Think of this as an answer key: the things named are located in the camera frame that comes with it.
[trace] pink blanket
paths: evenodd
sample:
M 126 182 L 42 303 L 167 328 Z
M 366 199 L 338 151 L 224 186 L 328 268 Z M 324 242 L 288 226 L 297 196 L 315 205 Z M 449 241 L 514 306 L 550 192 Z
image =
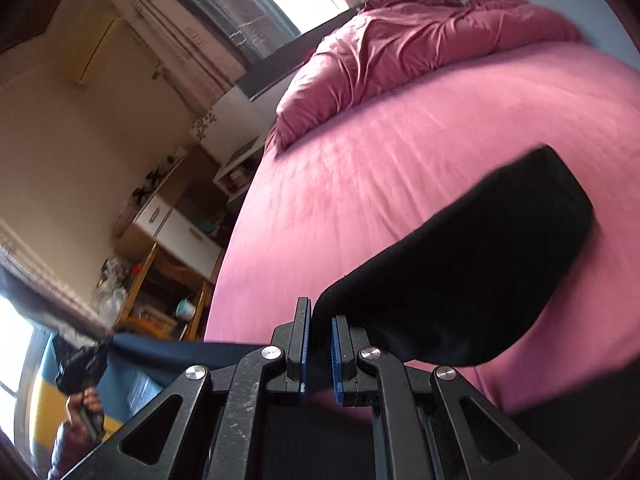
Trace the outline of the pink blanket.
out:
M 335 280 L 540 142 L 598 226 L 534 327 L 464 370 L 507 412 L 640 354 L 640 74 L 577 43 L 450 65 L 346 111 L 258 168 L 206 340 L 267 343 Z
M 328 35 L 278 104 L 285 150 L 338 113 L 449 63 L 538 41 L 579 41 L 560 14 L 522 0 L 371 0 Z

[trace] crumpled comforter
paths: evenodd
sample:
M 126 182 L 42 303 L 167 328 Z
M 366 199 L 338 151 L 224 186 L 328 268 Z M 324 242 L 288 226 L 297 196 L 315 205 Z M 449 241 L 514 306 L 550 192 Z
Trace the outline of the crumpled comforter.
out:
M 277 108 L 286 150 L 315 126 L 445 65 L 540 41 L 580 41 L 560 14 L 522 0 L 371 0 L 322 40 Z

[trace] bed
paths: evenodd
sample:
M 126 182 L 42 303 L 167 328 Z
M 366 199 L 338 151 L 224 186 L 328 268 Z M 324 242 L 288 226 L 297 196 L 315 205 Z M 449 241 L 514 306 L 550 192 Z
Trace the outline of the bed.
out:
M 396 12 L 395 4 L 384 8 Z M 286 132 L 267 145 L 220 272 L 206 340 L 267 343 L 292 319 L 297 297 L 315 302 L 489 171 L 544 143 L 589 195 L 597 226 L 532 329 L 463 374 L 514 413 L 640 355 L 640 73 L 580 42 L 570 24 L 554 36 L 548 30 L 559 22 L 546 27 L 527 16 L 517 38 L 531 27 L 546 32 L 430 61 L 409 81 L 359 102 L 352 95 L 317 124 L 305 114 L 324 104 L 295 94 L 308 73 L 296 76 L 278 120 L 287 103 L 304 98 L 306 111 L 289 117 L 302 117 L 308 131 L 298 124 L 295 138 Z M 434 46 L 438 55 L 441 47 Z

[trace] sleeve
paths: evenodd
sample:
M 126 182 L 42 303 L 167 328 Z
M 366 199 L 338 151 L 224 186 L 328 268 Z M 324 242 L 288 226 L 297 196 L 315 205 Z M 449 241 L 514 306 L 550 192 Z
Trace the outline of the sleeve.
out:
M 51 453 L 51 469 L 47 480 L 60 480 L 96 445 L 97 442 L 91 442 L 78 433 L 69 422 L 60 424 Z

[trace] hand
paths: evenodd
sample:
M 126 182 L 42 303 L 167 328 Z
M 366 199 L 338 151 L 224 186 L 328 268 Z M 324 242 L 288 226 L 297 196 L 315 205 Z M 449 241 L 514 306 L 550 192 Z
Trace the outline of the hand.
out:
M 81 406 L 84 406 L 88 412 L 91 412 L 90 415 L 96 413 L 104 415 L 102 401 L 95 391 L 95 388 L 87 388 L 84 392 L 73 394 L 66 400 L 66 420 L 75 431 L 90 440 L 91 435 L 89 430 L 80 417 L 79 410 Z

